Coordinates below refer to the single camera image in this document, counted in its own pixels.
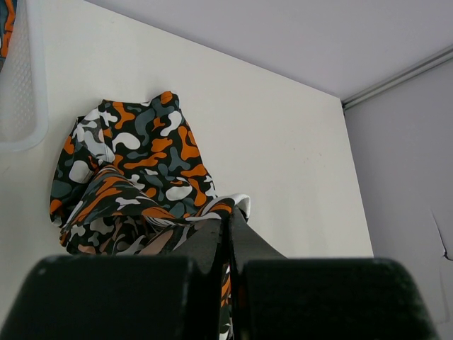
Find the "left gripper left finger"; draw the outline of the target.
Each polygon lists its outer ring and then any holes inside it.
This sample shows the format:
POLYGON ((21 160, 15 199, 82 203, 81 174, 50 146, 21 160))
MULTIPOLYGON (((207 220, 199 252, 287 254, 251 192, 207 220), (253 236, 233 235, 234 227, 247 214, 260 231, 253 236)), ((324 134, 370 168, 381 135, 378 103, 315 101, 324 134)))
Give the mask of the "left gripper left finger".
POLYGON ((218 339, 222 222, 203 220, 176 250, 156 259, 156 339, 218 339))

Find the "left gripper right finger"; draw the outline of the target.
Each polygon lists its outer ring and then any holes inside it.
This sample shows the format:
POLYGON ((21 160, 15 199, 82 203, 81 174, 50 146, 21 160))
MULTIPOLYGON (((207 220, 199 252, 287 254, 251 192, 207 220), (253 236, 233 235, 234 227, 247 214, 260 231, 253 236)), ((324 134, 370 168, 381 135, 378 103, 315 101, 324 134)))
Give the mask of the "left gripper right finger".
POLYGON ((228 250, 231 267, 232 321, 235 339, 254 339, 259 294, 256 267, 286 257, 274 249, 247 223, 245 213, 234 208, 228 220, 228 250))

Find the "orange black camo shorts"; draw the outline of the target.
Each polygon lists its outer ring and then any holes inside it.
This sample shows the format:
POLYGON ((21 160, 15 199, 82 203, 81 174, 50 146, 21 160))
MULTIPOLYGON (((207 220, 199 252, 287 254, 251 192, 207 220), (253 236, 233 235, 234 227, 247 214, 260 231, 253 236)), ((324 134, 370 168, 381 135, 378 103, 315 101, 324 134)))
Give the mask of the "orange black camo shorts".
POLYGON ((235 210, 249 217, 251 199, 217 193, 170 91, 141 103, 103 100, 79 116, 50 189, 50 220, 71 255, 194 262, 191 241, 235 210))

